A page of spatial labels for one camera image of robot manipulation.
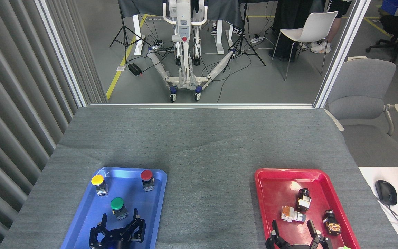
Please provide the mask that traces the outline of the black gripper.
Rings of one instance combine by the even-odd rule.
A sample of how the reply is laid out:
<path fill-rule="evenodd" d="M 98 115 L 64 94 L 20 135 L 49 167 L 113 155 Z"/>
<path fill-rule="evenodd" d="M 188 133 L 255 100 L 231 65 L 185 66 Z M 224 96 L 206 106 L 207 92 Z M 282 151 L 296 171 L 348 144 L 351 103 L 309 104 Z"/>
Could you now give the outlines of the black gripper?
<path fill-rule="evenodd" d="M 328 237 L 324 237 L 318 233 L 312 220 L 307 221 L 308 230 L 310 232 L 312 241 L 310 245 L 305 244 L 289 244 L 283 238 L 281 238 L 278 230 L 276 220 L 272 221 L 272 231 L 270 237 L 266 239 L 266 248 L 274 249 L 275 246 L 279 249 L 316 249 L 319 245 L 322 245 L 323 249 L 333 249 L 331 240 Z"/>
<path fill-rule="evenodd" d="M 106 228 L 107 215 L 103 214 L 101 222 L 90 229 L 89 245 L 90 248 L 98 249 L 129 249 L 131 242 L 143 242 L 145 238 L 145 219 L 139 216 L 137 208 L 134 208 L 133 220 L 126 225 L 123 231 Z M 98 235 L 104 238 L 99 241 Z"/>

